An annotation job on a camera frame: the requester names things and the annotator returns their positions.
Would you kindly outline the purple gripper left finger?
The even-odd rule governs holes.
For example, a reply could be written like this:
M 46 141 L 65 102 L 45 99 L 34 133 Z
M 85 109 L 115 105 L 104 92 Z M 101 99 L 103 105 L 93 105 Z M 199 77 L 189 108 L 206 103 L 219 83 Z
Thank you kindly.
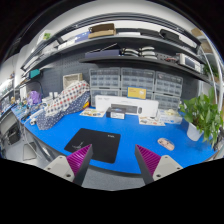
M 59 155 L 44 170 L 81 186 L 92 156 L 93 148 L 89 144 L 67 157 Z

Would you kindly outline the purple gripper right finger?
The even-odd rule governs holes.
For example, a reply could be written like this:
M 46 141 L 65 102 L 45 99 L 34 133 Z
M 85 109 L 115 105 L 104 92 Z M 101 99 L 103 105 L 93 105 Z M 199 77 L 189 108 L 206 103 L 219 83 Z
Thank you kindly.
M 135 157 L 145 184 L 150 184 L 182 169 L 182 166 L 169 155 L 159 156 L 140 145 L 135 145 Z

